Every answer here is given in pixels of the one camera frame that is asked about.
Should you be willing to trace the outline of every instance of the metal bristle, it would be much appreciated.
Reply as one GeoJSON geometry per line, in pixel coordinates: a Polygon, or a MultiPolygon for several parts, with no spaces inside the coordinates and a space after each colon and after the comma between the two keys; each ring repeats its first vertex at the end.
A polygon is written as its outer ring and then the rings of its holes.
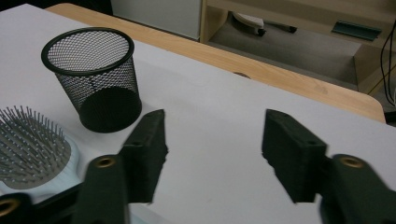
{"type": "Polygon", "coordinates": [[[0,180],[13,189],[40,186],[66,166],[63,130],[31,108],[0,110],[0,180]]]}

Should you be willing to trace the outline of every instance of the hairbrush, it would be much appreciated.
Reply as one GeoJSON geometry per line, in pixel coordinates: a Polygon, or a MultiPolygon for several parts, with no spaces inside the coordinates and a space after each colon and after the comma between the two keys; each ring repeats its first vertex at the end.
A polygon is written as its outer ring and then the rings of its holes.
{"type": "Polygon", "coordinates": [[[33,197],[80,183],[78,148],[58,124],[31,108],[0,110],[0,190],[33,197]]]}

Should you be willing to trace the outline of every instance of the black mesh pencil cup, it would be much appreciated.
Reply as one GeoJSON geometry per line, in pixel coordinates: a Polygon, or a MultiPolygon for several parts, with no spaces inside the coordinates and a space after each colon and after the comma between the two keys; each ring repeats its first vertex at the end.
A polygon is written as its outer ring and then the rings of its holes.
{"type": "Polygon", "coordinates": [[[41,60],[55,73],[91,131],[111,133],[131,125],[140,115],[134,72],[134,42],[108,28],[83,28],[53,38],[41,60]]]}

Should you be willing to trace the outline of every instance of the white table surface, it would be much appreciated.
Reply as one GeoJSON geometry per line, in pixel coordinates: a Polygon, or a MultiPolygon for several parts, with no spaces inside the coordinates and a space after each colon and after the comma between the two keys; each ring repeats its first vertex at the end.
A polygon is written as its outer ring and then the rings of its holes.
{"type": "MultiPolygon", "coordinates": [[[[77,143],[78,174],[117,153],[133,127],[85,129],[55,75],[40,59],[56,35],[86,27],[23,5],[0,13],[0,108],[28,105],[77,143]]],[[[372,164],[396,189],[396,129],[135,41],[142,115],[166,113],[167,161],[154,203],[134,204],[147,223],[320,223],[317,203],[291,202],[262,157],[265,109],[288,113],[329,145],[372,164]]]]}

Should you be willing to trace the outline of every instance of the cable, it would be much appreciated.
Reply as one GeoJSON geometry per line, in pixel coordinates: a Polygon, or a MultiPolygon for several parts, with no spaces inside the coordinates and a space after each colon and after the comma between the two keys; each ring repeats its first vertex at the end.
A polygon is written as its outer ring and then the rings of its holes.
{"type": "Polygon", "coordinates": [[[390,34],[388,35],[388,38],[385,41],[384,46],[381,49],[381,57],[380,57],[382,80],[384,82],[385,96],[387,97],[388,102],[391,105],[393,105],[393,106],[395,106],[395,104],[392,102],[392,101],[394,101],[394,99],[393,99],[392,94],[390,92],[390,71],[391,71],[391,60],[392,60],[393,34],[394,34],[394,31],[395,31],[395,27],[396,27],[396,20],[393,23],[393,28],[392,28],[390,34]],[[384,72],[383,57],[384,57],[384,50],[385,50],[385,47],[388,44],[388,42],[390,43],[390,50],[389,50],[388,86],[387,86],[386,76],[385,76],[385,72],[384,72]]]}

